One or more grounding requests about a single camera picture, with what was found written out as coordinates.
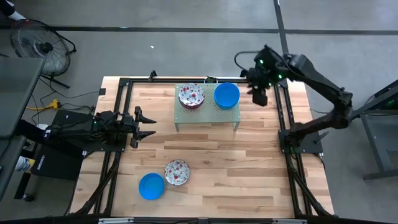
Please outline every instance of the wooden table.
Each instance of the wooden table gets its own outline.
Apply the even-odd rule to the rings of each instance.
[[[97,111],[113,110],[119,78],[104,77],[102,88],[106,88],[106,94],[99,96]],[[286,163],[277,137],[279,120],[273,90],[267,92],[268,105],[260,107],[251,102],[246,86],[239,85],[242,120],[235,133],[231,124],[223,123],[185,124],[176,133],[174,88],[174,83],[133,86],[130,111],[139,105],[144,116],[157,121],[157,124],[142,124],[141,129],[157,133],[139,143],[138,149],[126,146],[119,166],[112,216],[293,217]],[[289,91],[295,120],[311,120],[304,84],[289,83]],[[81,208],[97,187],[103,157],[103,152],[95,152],[83,161],[71,212]],[[308,187],[325,209],[333,213],[322,163],[311,154],[302,157]],[[173,159],[183,159],[191,167],[188,182],[180,187],[167,184],[160,199],[144,200],[138,192],[140,179],[150,172],[163,174],[165,165]],[[301,190],[298,195],[304,211]]]

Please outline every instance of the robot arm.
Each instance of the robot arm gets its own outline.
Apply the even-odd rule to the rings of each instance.
[[[288,78],[300,81],[313,88],[331,103],[334,108],[328,114],[305,124],[295,123],[285,137],[287,144],[299,146],[303,138],[325,128],[346,128],[352,112],[353,94],[344,91],[323,75],[318,73],[312,62],[304,55],[284,54],[280,56],[267,45],[254,57],[254,68],[243,70],[241,77],[246,77],[253,94],[252,101],[260,106],[267,104],[266,89]]]

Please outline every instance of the gray floor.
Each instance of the gray floor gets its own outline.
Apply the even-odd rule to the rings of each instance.
[[[395,0],[280,0],[286,29],[397,30]],[[272,0],[34,0],[15,1],[17,10],[33,19],[60,26],[201,27],[275,29]],[[214,75],[236,77],[240,71],[233,55],[258,50],[265,43],[281,51],[279,34],[61,32],[76,43],[68,72],[60,77],[72,86],[56,87],[72,96],[96,91],[106,75]],[[397,79],[396,35],[288,35],[291,53],[305,54],[316,69],[339,86],[354,93],[354,108],[370,95]],[[8,31],[0,31],[0,53],[16,57]],[[252,56],[239,59],[252,66]],[[36,99],[50,93],[39,82]],[[310,106],[327,111],[331,104],[308,90]],[[96,96],[62,103],[95,105]],[[41,123],[50,123],[54,112],[44,112]],[[25,112],[30,120],[32,111]],[[363,182],[362,176],[377,171],[363,126],[359,120],[344,130],[328,130],[322,140],[326,176],[335,213],[345,218],[397,222],[398,179]],[[15,174],[0,203],[0,219],[62,215],[72,196],[73,182],[36,178],[29,191],[37,200],[12,199],[21,177]]]

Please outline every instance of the decorated plate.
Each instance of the decorated plate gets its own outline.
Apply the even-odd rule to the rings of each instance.
[[[168,183],[172,185],[184,184],[191,173],[188,164],[181,159],[176,159],[169,162],[164,170],[164,175]]]
[[[185,108],[195,109],[203,104],[205,100],[205,91],[197,83],[187,83],[180,87],[178,98]]]

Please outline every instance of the blue bowl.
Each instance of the blue bowl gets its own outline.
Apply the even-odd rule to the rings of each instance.
[[[232,83],[220,84],[214,92],[214,100],[221,109],[229,110],[239,101],[239,89]]]
[[[139,182],[138,189],[144,199],[158,199],[165,189],[163,177],[155,173],[147,174]]]

